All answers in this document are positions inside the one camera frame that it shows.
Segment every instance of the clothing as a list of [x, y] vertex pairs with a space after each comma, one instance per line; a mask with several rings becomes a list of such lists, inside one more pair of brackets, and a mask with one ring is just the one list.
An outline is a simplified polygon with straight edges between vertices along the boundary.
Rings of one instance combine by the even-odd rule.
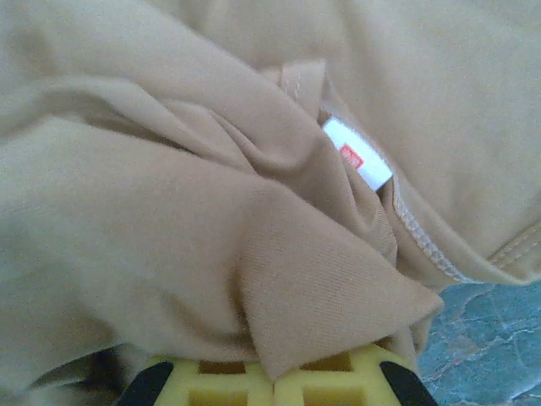
[[[113, 348], [272, 379], [420, 351], [453, 283], [538, 280], [535, 2], [2, 3], [0, 399], [107, 404]], [[375, 193], [321, 130], [365, 134]]]

